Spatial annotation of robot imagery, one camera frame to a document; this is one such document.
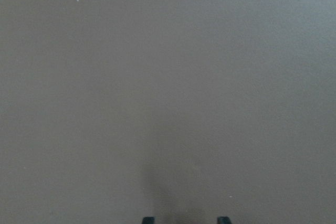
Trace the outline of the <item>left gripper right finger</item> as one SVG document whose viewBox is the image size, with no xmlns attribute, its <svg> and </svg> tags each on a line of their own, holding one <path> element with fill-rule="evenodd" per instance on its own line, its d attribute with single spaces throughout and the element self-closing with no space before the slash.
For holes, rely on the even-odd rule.
<svg viewBox="0 0 336 224">
<path fill-rule="evenodd" d="M 228 216 L 220 216 L 217 218 L 217 224 L 230 224 L 230 218 Z"/>
</svg>

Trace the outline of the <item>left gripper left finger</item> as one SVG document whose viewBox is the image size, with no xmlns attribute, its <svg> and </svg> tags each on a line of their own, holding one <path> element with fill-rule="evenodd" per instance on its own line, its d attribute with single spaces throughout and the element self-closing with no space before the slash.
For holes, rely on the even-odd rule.
<svg viewBox="0 0 336 224">
<path fill-rule="evenodd" d="M 155 224 L 155 217 L 143 217 L 142 224 Z"/>
</svg>

